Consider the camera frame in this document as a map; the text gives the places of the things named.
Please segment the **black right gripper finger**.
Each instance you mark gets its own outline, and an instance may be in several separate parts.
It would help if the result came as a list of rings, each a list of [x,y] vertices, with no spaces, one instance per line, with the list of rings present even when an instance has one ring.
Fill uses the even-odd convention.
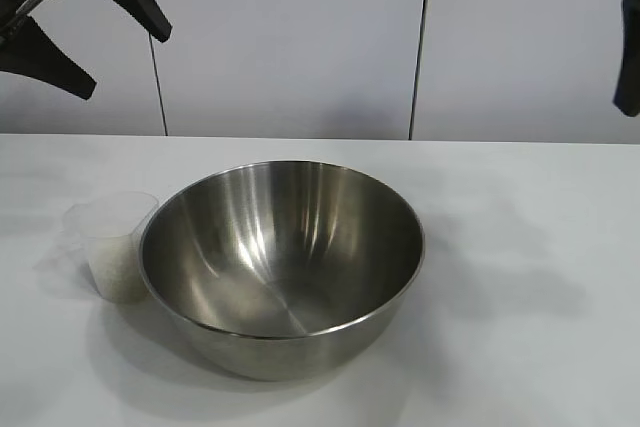
[[[639,0],[621,0],[623,47],[614,105],[627,117],[639,115]]]

